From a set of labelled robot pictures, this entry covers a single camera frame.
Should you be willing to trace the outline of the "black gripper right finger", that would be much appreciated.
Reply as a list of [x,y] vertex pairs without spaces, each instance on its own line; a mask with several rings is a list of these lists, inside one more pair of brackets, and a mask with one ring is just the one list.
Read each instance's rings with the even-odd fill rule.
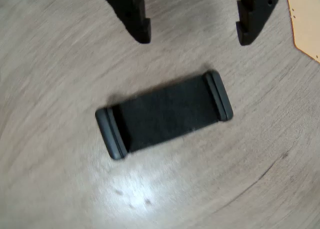
[[236,30],[239,43],[248,46],[259,36],[279,0],[238,0],[239,21]]

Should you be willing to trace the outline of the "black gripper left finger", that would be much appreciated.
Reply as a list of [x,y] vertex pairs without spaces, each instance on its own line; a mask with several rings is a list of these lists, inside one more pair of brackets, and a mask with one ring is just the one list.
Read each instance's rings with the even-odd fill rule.
[[106,0],[128,33],[141,44],[151,42],[151,20],[146,17],[145,0]]

